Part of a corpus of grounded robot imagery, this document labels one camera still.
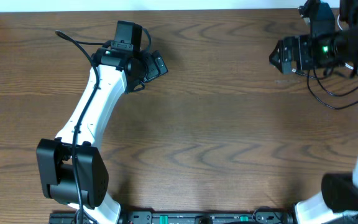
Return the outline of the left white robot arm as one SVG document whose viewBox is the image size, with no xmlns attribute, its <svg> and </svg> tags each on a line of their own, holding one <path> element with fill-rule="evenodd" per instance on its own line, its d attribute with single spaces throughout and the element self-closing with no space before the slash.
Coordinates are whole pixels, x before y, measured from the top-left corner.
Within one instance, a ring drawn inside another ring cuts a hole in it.
<svg viewBox="0 0 358 224">
<path fill-rule="evenodd" d="M 44 196 L 76 210 L 53 213 L 50 223 L 122 222 L 121 206 L 108 194 L 100 147 L 118 99 L 168 72 L 159 51 L 141 48 L 148 33 L 136 23 L 118 21 L 114 39 L 85 55 L 89 80 L 70 119 L 54 139 L 40 140 L 36 156 Z"/>
</svg>

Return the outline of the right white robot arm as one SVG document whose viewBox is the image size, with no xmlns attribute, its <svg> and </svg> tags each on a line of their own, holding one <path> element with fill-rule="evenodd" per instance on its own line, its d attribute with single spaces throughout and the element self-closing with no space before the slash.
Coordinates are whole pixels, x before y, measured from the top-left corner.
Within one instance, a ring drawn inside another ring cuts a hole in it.
<svg viewBox="0 0 358 224">
<path fill-rule="evenodd" d="M 277 42 L 270 63 L 282 74 L 296 73 L 320 82 L 336 67 L 351 62 L 350 78 L 358 77 L 358 1 L 341 1 L 335 17 L 329 4 L 307 1 L 298 8 L 310 33 L 286 37 Z M 282 223 L 358 223 L 358 157 L 351 173 L 328 173 L 322 178 L 321 191 L 295 204 L 285 212 Z"/>
</svg>

